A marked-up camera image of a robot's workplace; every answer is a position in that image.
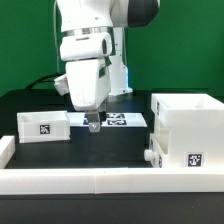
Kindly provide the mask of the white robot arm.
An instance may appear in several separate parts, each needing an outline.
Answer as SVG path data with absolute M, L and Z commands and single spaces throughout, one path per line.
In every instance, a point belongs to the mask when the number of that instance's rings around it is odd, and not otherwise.
M 89 130 L 98 132 L 106 114 L 105 101 L 122 83 L 122 59 L 116 45 L 118 29 L 143 27 L 157 15 L 160 0 L 56 0 L 63 33 L 60 57 L 65 73 L 54 80 L 59 94 L 69 94 L 75 110 L 87 116 Z

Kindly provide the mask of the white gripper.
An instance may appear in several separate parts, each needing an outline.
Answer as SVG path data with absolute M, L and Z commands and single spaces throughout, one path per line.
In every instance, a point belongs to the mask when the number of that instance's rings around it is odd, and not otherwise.
M 87 114 L 89 131 L 100 131 L 100 122 L 106 121 L 106 104 L 102 103 L 111 91 L 109 69 L 104 59 L 90 59 L 66 63 L 70 97 L 77 111 Z

